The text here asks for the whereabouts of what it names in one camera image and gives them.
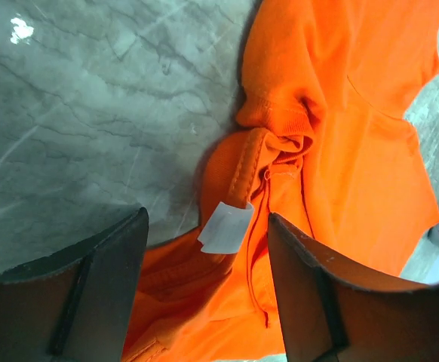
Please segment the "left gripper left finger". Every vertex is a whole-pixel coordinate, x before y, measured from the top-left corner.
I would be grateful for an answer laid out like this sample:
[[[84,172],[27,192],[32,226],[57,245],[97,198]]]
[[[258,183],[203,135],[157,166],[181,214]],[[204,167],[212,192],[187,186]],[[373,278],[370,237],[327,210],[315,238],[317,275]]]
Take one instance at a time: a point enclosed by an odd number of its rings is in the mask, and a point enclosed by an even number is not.
[[[121,359],[149,231],[145,209],[0,274],[0,361]]]

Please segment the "orange t shirt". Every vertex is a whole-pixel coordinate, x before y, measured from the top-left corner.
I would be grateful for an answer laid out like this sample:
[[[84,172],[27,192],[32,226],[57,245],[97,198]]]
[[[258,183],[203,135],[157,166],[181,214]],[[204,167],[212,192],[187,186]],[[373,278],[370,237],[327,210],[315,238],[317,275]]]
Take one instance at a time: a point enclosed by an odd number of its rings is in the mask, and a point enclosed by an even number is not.
[[[439,209],[404,113],[439,74],[439,1],[264,1],[250,29],[240,130],[204,170],[200,225],[146,252],[124,361],[284,351],[269,263],[278,213],[399,275]],[[236,254],[201,252],[219,202],[254,206]]]

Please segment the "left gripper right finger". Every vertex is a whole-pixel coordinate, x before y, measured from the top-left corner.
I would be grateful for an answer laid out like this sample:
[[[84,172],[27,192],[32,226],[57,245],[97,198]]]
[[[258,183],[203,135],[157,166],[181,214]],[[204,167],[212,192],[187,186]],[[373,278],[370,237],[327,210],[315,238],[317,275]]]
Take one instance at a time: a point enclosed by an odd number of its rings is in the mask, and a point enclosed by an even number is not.
[[[439,283],[366,267],[276,213],[268,249],[289,361],[439,361]]]

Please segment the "white clothing tag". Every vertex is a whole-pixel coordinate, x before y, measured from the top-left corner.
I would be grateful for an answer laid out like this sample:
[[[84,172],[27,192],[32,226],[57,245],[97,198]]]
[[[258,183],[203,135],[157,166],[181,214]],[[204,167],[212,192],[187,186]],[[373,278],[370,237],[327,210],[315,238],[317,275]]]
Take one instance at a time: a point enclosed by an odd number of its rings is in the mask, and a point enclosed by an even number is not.
[[[236,254],[253,218],[254,206],[247,203],[245,208],[237,208],[219,202],[198,236],[202,244],[201,252],[208,254]]]

